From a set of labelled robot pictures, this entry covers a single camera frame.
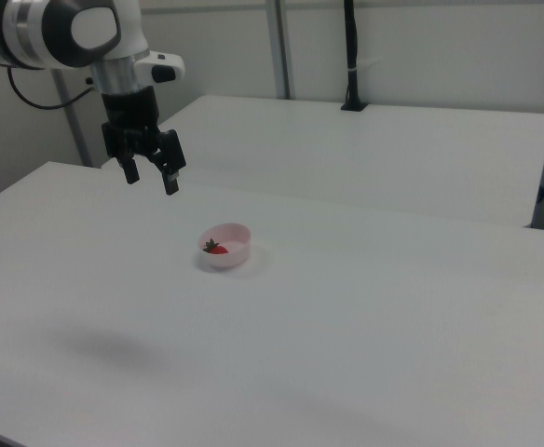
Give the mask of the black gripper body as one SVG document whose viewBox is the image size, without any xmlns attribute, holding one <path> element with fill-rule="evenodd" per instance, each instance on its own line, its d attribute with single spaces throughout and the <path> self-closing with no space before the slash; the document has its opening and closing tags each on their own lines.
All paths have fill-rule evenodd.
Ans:
<svg viewBox="0 0 544 447">
<path fill-rule="evenodd" d="M 107 121 L 102 135 L 107 155 L 121 162 L 143 156 L 163 171 L 180 171 L 186 166 L 183 149 L 175 130 L 162 131 L 152 87 L 139 91 L 102 95 Z"/>
</svg>

